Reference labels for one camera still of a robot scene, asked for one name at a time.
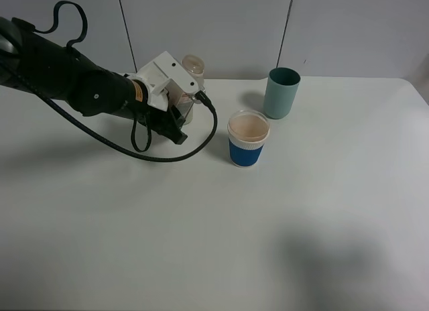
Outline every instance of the teal cup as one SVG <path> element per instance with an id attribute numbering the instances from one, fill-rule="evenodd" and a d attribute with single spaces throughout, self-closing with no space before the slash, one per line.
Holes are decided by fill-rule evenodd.
<path id="1" fill-rule="evenodd" d="M 268 76 L 263 110 L 272 119 L 284 118 L 290 112 L 301 76 L 290 68 L 275 68 Z"/>

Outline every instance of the robotic arm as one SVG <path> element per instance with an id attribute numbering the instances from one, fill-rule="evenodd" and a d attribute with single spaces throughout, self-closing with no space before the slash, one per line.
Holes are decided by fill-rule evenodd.
<path id="1" fill-rule="evenodd" d="M 65 48 L 36 34 L 51 33 L 58 27 L 58 11 L 64 4 L 76 6 L 82 18 L 80 37 L 70 40 Z M 138 159 L 155 162 L 184 160 L 199 152 L 210 141 L 217 127 L 216 111 L 193 77 L 169 53 L 164 52 L 137 74 L 122 76 L 97 66 L 73 48 L 74 43 L 83 41 L 86 31 L 84 11 L 69 1 L 56 4 L 54 25 L 44 32 L 21 19 L 9 21 L 0 17 L 0 85 L 34 93 L 95 139 Z M 181 131 L 186 114 L 176 107 L 183 93 L 195 103 L 203 103 L 208 107 L 213 114 L 214 126 L 200 147 L 177 158 L 148 157 L 115 145 L 78 122 L 51 100 L 66 101 L 86 117 L 108 113 L 133 120 L 131 142 L 137 151 L 142 152 L 135 144 L 137 123 L 147 127 L 148 144 L 145 150 L 150 144 L 151 130 L 175 144 L 186 140 L 187 135 Z"/>

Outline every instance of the black cable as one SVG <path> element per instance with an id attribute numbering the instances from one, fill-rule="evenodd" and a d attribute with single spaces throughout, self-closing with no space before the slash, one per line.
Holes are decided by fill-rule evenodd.
<path id="1" fill-rule="evenodd" d="M 61 6 L 66 5 L 66 4 L 70 4 L 70 5 L 75 6 L 75 8 L 77 8 L 77 10 L 80 14 L 80 18 L 82 18 L 82 31 L 81 31 L 79 37 L 76 38 L 75 40 L 68 41 L 68 43 L 66 45 L 66 47 L 68 49 L 71 49 L 71 47 L 74 43 L 80 43 L 85 39 L 86 33 L 88 31 L 88 20 L 86 19 L 86 15 L 85 15 L 83 8 L 80 5 L 73 3 L 72 1 L 59 1 L 59 2 L 57 2 L 57 4 L 55 4 L 55 7 L 54 7 L 54 23 L 52 24 L 52 27 L 50 29 L 48 29 L 47 31 L 40 31 L 38 29 L 35 29 L 34 32 L 39 33 L 39 34 L 49 34 L 49 33 L 52 33 L 53 31 L 55 31 L 58 27 L 58 14 L 60 12 L 60 8 L 61 8 Z"/>
<path id="2" fill-rule="evenodd" d="M 146 141 L 145 149 L 140 150 L 140 148 L 137 146 L 137 142 L 135 141 L 135 130 L 137 129 L 137 115 L 134 111 L 132 111 L 132 112 L 133 112 L 134 120 L 133 120 L 133 129 L 131 130 L 131 144 L 133 145 L 133 148 L 135 151 L 145 152 L 149 149 L 149 147 L 152 143 L 152 131 L 151 131 L 150 126 L 149 126 L 149 120 L 147 119 L 147 114 L 146 114 L 145 115 L 145 124 L 146 124 L 146 130 L 147 130 L 147 141 Z"/>
<path id="3" fill-rule="evenodd" d="M 216 109 L 213 107 L 210 99 L 206 96 L 206 94 L 202 91 L 199 91 L 195 97 L 202 102 L 203 105 L 205 105 L 210 112 L 213 115 L 213 128 L 208 137 L 193 151 L 190 153 L 187 153 L 186 155 L 181 155 L 180 157 L 174 157 L 174 158 L 157 158 L 157 157 L 150 157 L 148 155 L 140 155 L 138 153 L 129 151 L 128 149 L 125 149 L 121 147 L 120 145 L 117 145 L 116 143 L 113 143 L 112 141 L 104 138 L 103 136 L 99 135 L 97 132 L 89 129 L 86 125 L 83 125 L 80 121 L 76 120 L 74 117 L 72 117 L 69 113 L 67 113 L 63 108 L 58 106 L 53 100 L 49 99 L 48 97 L 45 97 L 36 87 L 34 87 L 31 83 L 29 83 L 23 76 L 19 75 L 12 69 L 7 63 L 0 60 L 0 67 L 2 67 L 4 70 L 6 70 L 8 73 L 10 73 L 12 76 L 16 77 L 20 83 L 22 83 L 26 88 L 28 88 L 32 93 L 34 93 L 36 96 L 38 96 L 42 101 L 44 101 L 49 107 L 53 108 L 58 114 L 60 114 L 63 118 L 65 118 L 67 121 L 69 121 L 74 126 L 78 127 L 83 132 L 89 134 L 91 137 L 95 138 L 96 140 L 104 143 L 105 145 L 109 146 L 110 148 L 117 150 L 127 156 L 145 160 L 148 162 L 180 162 L 182 160 L 188 159 L 192 157 L 194 154 L 201 151 L 213 138 L 213 136 L 216 133 L 217 129 L 217 114 Z"/>

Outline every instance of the white table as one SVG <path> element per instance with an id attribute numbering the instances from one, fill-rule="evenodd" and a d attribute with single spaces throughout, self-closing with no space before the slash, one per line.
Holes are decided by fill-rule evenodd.
<path id="1" fill-rule="evenodd" d="M 427 310 L 428 105 L 400 79 L 306 77 L 258 164 L 236 168 L 227 119 L 265 84 L 207 80 L 218 132 L 175 164 L 0 88 L 0 307 Z M 130 121 L 81 119 L 129 145 Z M 186 153 L 211 124 L 198 106 L 184 145 L 151 152 Z"/>

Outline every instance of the paper cup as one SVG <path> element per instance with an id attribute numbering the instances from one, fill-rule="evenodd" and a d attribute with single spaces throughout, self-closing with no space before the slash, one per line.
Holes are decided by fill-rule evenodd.
<path id="1" fill-rule="evenodd" d="M 269 122 L 257 111 L 234 113 L 228 122 L 229 155 L 236 166 L 248 168 L 256 164 L 269 136 Z"/>

